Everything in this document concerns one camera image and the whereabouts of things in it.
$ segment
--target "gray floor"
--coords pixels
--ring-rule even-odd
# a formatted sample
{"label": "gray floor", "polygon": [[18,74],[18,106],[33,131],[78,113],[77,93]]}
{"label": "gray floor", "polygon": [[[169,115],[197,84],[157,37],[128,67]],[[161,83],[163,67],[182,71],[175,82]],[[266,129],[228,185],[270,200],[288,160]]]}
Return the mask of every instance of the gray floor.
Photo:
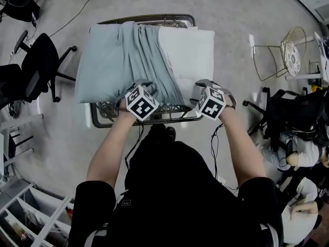
{"label": "gray floor", "polygon": [[[45,32],[52,34],[70,20],[86,0],[45,0],[42,16],[35,37]],[[259,100],[262,86],[270,86],[273,93],[278,89],[300,91],[305,81],[286,81],[284,77],[271,78],[261,83],[254,69],[249,37],[256,44],[279,44],[293,26],[302,26],[307,36],[319,27],[314,18],[295,0],[91,0],[83,12],[67,27],[52,37],[62,54],[68,47],[77,45],[79,50],[71,53],[60,68],[60,72],[76,76],[84,43],[91,25],[118,17],[153,13],[192,14],[200,29],[214,30],[215,72],[214,80],[230,89],[237,98],[238,112],[246,129],[257,117],[249,108],[241,106],[245,99]],[[31,24],[5,17],[0,24],[0,64],[7,64],[9,55],[24,29],[33,34]],[[308,45],[308,61],[317,52]],[[25,53],[14,56],[11,63],[21,63]],[[256,52],[263,76],[273,72],[269,55]],[[34,153],[19,161],[17,169],[29,181],[59,195],[74,195],[75,187],[84,181],[89,162],[107,134],[107,129],[90,126],[90,117],[84,104],[74,103],[74,84],[57,79],[57,89],[62,100],[51,102],[51,94],[41,94],[38,101],[26,104],[22,116],[43,113],[41,122],[23,127],[26,135],[33,133],[34,139],[25,147],[33,147]],[[3,110],[4,119],[8,115]],[[210,153],[210,136],[219,122],[206,118],[198,122],[177,123],[177,139],[195,148],[205,159],[211,171],[214,163]],[[125,154],[135,143],[138,128],[131,130]],[[218,132],[218,174],[230,187],[236,187],[229,146],[225,129]],[[126,173],[121,165],[116,193],[122,192]],[[276,176],[267,164],[271,177]]]}

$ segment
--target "chair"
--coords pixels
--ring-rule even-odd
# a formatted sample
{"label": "chair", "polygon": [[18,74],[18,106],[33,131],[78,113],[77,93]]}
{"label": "chair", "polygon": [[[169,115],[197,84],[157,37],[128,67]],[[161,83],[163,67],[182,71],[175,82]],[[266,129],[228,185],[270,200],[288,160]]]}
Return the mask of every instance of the chair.
{"label": "chair", "polygon": [[[271,138],[273,151],[279,147],[284,148],[287,152],[286,145],[279,139],[282,131],[290,131],[297,137],[304,140],[313,140],[319,135],[319,131],[325,131],[322,114],[325,111],[327,101],[327,90],[318,90],[308,95],[299,95],[291,91],[279,90],[272,97],[270,89],[263,88],[267,93],[266,111],[250,101],[243,101],[243,106],[252,106],[263,114],[261,121],[248,131],[253,135],[258,129],[265,131],[265,138]],[[295,99],[282,98],[285,94],[296,96]]]}
{"label": "chair", "polygon": [[3,0],[5,1],[5,6],[0,12],[7,14],[8,16],[25,21],[32,22],[33,26],[36,27],[35,19],[39,18],[40,7],[36,4],[34,0]]}
{"label": "chair", "polygon": [[[276,72],[265,79],[261,79],[261,76],[259,75],[257,65],[256,65],[256,60],[254,56],[254,50],[256,47],[267,47],[268,50],[270,51],[274,64],[276,67]],[[273,52],[271,48],[279,48],[282,61],[283,61],[283,69],[278,70],[278,66],[275,60],[275,57],[273,55]],[[302,27],[293,27],[289,33],[284,37],[284,39],[281,41],[280,45],[255,45],[252,47],[252,52],[253,52],[253,62],[255,65],[255,69],[257,72],[257,75],[260,79],[260,81],[265,81],[272,76],[276,75],[277,78],[281,77],[282,75],[286,74],[289,72],[292,76],[295,76],[301,67],[301,63],[304,59],[305,53],[306,53],[306,34],[305,31]]]}
{"label": "chair", "polygon": [[27,52],[22,68],[17,64],[0,66],[0,87],[3,97],[0,108],[14,100],[32,102],[41,92],[48,92],[48,85],[52,101],[59,102],[60,98],[55,95],[55,77],[75,81],[74,78],[58,72],[58,68],[70,51],[77,50],[76,46],[70,47],[59,58],[48,35],[41,34],[30,48],[23,42],[27,34],[25,30],[14,48],[14,53],[17,53],[19,48]]}

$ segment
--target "metal wire chair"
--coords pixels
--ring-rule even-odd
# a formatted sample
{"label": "metal wire chair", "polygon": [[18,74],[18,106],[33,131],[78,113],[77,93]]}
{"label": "metal wire chair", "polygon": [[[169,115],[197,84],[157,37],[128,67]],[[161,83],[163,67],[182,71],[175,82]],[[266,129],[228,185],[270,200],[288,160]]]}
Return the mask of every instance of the metal wire chair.
{"label": "metal wire chair", "polygon": [[[281,41],[280,46],[276,45],[255,45],[252,47],[252,52],[253,52],[253,62],[256,68],[257,75],[260,79],[260,81],[265,81],[272,76],[276,75],[277,78],[281,77],[282,75],[286,74],[289,72],[292,76],[295,76],[301,67],[301,63],[304,59],[305,53],[306,53],[306,34],[305,31],[302,27],[293,27],[289,33],[284,37],[284,39]],[[255,61],[255,56],[254,56],[254,48],[256,47],[267,47],[268,50],[270,51],[274,64],[276,67],[276,72],[270,76],[268,76],[265,79],[261,79],[261,76],[259,75],[256,61]],[[279,48],[282,61],[283,61],[283,68],[281,70],[278,70],[278,66],[274,57],[274,54],[271,50],[271,48]]]}

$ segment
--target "black office chair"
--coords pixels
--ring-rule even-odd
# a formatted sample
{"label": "black office chair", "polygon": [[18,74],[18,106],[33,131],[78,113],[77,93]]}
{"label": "black office chair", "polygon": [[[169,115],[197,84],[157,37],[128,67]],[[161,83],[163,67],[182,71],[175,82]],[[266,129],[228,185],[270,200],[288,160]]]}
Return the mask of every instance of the black office chair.
{"label": "black office chair", "polygon": [[[266,111],[250,101],[245,100],[242,105],[250,105],[263,114],[262,120],[251,128],[248,134],[253,135],[258,129],[263,130],[267,125],[265,138],[271,139],[273,151],[277,151],[279,147],[287,152],[290,150],[279,139],[283,131],[290,131],[304,140],[313,140],[319,132],[325,131],[321,115],[324,113],[327,102],[327,90],[318,90],[303,96],[291,91],[279,90],[272,97],[269,88],[263,88],[263,92],[267,93]],[[284,99],[282,97],[285,94],[296,96],[296,98]]]}
{"label": "black office chair", "polygon": [[34,0],[3,0],[5,6],[0,11],[0,22],[1,15],[6,15],[25,22],[32,22],[33,26],[36,27],[35,19],[39,18],[40,7]]}
{"label": "black office chair", "polygon": [[41,34],[30,48],[24,44],[27,33],[26,30],[23,32],[14,48],[14,53],[17,53],[19,48],[27,52],[22,69],[17,64],[0,66],[0,97],[3,97],[3,100],[0,101],[0,109],[14,100],[32,102],[38,98],[41,92],[48,92],[48,85],[53,102],[59,102],[60,98],[55,95],[55,77],[76,81],[74,78],[58,72],[59,66],[69,52],[77,50],[76,46],[70,47],[59,58],[48,35]]}

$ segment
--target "black shirt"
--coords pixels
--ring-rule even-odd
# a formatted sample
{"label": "black shirt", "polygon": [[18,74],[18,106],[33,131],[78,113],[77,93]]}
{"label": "black shirt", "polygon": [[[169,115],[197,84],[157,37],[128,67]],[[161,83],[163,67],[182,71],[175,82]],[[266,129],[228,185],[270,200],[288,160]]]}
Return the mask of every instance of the black shirt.
{"label": "black shirt", "polygon": [[108,222],[107,236],[93,246],[202,243],[266,246],[260,224],[270,224],[282,243],[275,185],[268,178],[245,182],[235,197],[211,174],[201,155],[182,142],[165,145],[147,136],[130,161],[128,189],[116,205],[102,181],[77,187],[69,246]]}

